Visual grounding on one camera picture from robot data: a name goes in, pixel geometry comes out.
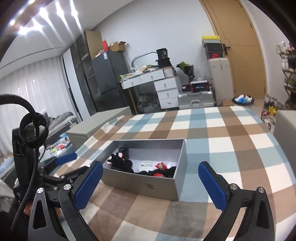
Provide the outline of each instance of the suitcase handle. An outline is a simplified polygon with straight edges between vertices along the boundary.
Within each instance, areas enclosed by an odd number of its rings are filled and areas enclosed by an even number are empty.
[[[201,92],[190,92],[190,93],[188,93],[188,96],[200,96],[200,95],[202,95],[202,93]]]
[[[192,100],[192,101],[191,101],[191,105],[192,105],[193,103],[195,103],[195,102],[198,102],[198,103],[200,104],[200,100]]]

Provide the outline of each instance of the metal screw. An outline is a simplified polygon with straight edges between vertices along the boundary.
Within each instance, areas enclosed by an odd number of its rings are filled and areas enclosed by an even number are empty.
[[[42,193],[43,192],[43,188],[38,188],[37,193]]]
[[[66,184],[65,186],[64,186],[64,189],[65,190],[69,190],[71,188],[71,184]]]
[[[230,184],[230,188],[232,190],[237,190],[238,186],[236,184],[232,183],[232,184]]]
[[[264,190],[263,187],[259,187],[259,188],[258,188],[258,191],[261,192],[261,193],[264,193],[264,192],[265,192],[265,190]]]

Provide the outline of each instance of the ceiling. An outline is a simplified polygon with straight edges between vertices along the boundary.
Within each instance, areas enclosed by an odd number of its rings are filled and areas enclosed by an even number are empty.
[[[0,79],[28,64],[62,55],[83,31],[93,29],[107,16],[133,0],[73,0],[78,12],[78,23],[71,14],[71,1],[50,2],[44,7],[50,21],[46,21],[39,12],[26,24],[26,28],[33,28],[37,22],[42,30],[31,30],[16,36],[0,62]],[[64,21],[57,14],[57,3],[64,12]]]

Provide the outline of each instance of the white curtain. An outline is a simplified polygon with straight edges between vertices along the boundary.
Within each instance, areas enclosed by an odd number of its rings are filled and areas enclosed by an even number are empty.
[[[55,118],[67,111],[76,114],[61,56],[27,65],[4,77],[0,80],[0,94],[19,95],[29,101],[36,112],[46,109],[49,117]],[[12,153],[12,130],[19,127],[27,113],[19,105],[0,106],[0,151],[5,156]]]

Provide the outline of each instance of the refrigerator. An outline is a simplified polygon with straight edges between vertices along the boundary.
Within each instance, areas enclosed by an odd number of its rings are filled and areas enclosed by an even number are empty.
[[[93,59],[91,64],[99,92],[99,95],[94,97],[98,112],[129,106],[134,113],[129,92],[123,90],[119,83],[120,75],[129,72],[123,53],[105,51]]]

